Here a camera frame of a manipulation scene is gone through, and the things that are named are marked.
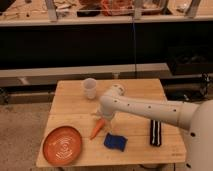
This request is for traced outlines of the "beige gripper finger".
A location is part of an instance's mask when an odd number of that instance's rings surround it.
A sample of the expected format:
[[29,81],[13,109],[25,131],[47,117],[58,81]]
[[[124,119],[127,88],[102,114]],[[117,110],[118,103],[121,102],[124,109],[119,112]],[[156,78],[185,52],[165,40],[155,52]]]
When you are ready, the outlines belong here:
[[105,125],[107,130],[112,130],[112,122],[110,120],[105,120]]
[[91,116],[92,116],[93,118],[95,118],[95,119],[100,119],[100,118],[101,118],[101,115],[100,115],[100,113],[98,113],[98,112],[91,113]]

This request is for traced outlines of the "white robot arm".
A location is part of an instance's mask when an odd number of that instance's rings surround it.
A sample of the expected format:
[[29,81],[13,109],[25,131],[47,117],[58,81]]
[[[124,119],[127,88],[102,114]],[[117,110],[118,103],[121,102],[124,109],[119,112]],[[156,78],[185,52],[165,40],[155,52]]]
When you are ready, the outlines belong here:
[[186,171],[213,171],[213,100],[137,99],[124,92],[122,85],[112,85],[99,98],[97,114],[111,121],[117,112],[125,112],[182,128],[188,132]]

